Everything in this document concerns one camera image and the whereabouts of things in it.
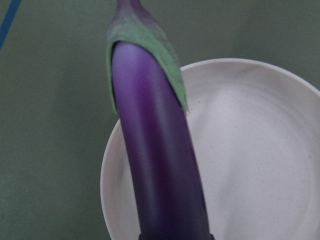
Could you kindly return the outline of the pink plate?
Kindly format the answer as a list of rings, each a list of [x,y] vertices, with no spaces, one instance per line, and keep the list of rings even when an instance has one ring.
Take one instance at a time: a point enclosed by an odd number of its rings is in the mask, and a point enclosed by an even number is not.
[[[319,239],[319,91],[248,59],[200,61],[181,71],[213,239]],[[100,197],[110,237],[140,239],[120,119],[105,149]]]

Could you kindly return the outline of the purple eggplant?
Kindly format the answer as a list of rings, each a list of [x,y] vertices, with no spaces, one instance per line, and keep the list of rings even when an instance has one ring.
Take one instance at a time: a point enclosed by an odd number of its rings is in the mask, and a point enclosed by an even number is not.
[[[117,2],[107,37],[107,74],[129,160],[140,239],[213,239],[179,60],[138,0]]]

